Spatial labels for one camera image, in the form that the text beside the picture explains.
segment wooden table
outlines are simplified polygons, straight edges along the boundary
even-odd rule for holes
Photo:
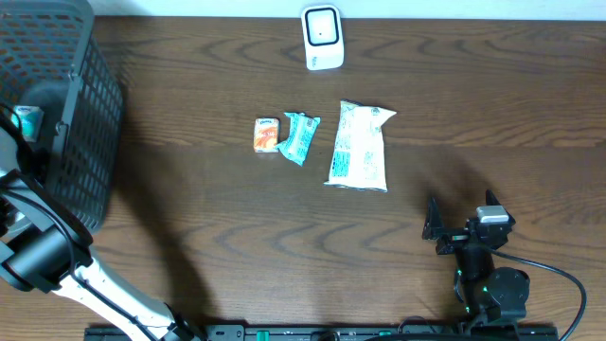
[[[434,194],[463,225],[492,188],[504,251],[573,273],[606,333],[606,24],[345,20],[346,62],[309,72],[299,20],[98,18],[128,109],[101,255],[199,323],[396,324],[464,314],[454,257],[420,238]],[[339,99],[398,112],[388,193],[326,188]],[[304,167],[252,150],[256,117],[322,117]],[[528,320],[563,333],[579,292],[531,278]],[[0,285],[3,340],[80,340],[103,319]]]

